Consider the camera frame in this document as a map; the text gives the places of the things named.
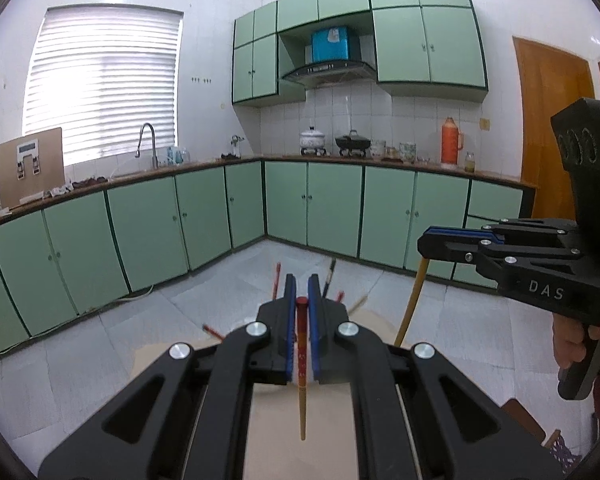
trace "ceramic mug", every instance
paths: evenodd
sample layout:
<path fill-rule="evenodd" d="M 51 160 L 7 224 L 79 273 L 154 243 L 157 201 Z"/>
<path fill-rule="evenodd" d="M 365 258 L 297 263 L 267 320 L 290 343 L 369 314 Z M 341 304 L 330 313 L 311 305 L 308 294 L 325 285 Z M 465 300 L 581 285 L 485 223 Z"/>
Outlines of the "ceramic mug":
<path fill-rule="evenodd" d="M 370 152 L 371 156 L 383 157 L 386 152 L 386 140 L 372 140 Z"/>
<path fill-rule="evenodd" d="M 416 161 L 416 143 L 401 142 L 400 143 L 400 158 L 405 162 L 413 164 Z"/>

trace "window blind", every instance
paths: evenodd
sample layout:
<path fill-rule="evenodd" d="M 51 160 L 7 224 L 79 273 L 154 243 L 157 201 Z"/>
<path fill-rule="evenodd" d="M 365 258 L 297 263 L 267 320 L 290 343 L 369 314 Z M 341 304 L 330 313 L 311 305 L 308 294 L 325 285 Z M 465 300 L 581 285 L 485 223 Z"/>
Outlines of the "window blind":
<path fill-rule="evenodd" d="M 134 152 L 143 123 L 176 144 L 182 14 L 131 6 L 49 9 L 33 49 L 22 134 L 62 127 L 64 164 Z M 151 148 L 145 129 L 142 149 Z"/>

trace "silver screw head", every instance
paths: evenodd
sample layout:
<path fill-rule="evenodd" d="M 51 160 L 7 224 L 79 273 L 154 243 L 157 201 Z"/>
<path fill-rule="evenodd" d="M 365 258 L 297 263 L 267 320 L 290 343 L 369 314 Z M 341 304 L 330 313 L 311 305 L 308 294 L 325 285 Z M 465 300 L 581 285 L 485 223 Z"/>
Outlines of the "silver screw head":
<path fill-rule="evenodd" d="M 267 331 L 267 325 L 259 321 L 254 321 L 247 325 L 247 334 L 253 337 L 259 337 Z"/>
<path fill-rule="evenodd" d="M 340 323 L 338 326 L 338 332 L 344 337 L 353 337 L 360 331 L 359 327 L 350 321 Z"/>
<path fill-rule="evenodd" d="M 413 353 L 420 359 L 431 359 L 436 354 L 436 349 L 429 343 L 418 343 L 413 349 Z"/>
<path fill-rule="evenodd" d="M 191 347 L 186 343 L 176 343 L 169 348 L 169 355 L 172 359 L 184 359 L 191 353 Z"/>

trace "white pot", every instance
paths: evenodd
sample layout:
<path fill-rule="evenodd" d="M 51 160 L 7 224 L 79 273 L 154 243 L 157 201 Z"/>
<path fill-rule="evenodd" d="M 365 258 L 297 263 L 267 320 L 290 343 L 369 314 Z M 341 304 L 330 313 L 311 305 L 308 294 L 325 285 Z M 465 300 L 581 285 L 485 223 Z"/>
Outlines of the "white pot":
<path fill-rule="evenodd" d="M 324 148 L 324 133 L 311 126 L 300 134 L 300 148 Z"/>

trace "wooden board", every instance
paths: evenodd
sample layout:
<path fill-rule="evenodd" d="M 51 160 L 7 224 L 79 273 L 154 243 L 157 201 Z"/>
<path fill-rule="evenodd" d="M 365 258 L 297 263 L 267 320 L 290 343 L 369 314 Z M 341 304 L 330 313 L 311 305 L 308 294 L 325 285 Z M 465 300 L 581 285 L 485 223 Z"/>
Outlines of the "wooden board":
<path fill-rule="evenodd" d="M 40 173 L 33 174 L 30 156 L 24 159 L 24 178 L 18 180 L 17 147 L 30 140 L 38 140 Z M 13 208 L 20 199 L 64 186 L 64 158 L 62 157 L 62 128 L 53 128 L 0 144 L 0 207 Z"/>

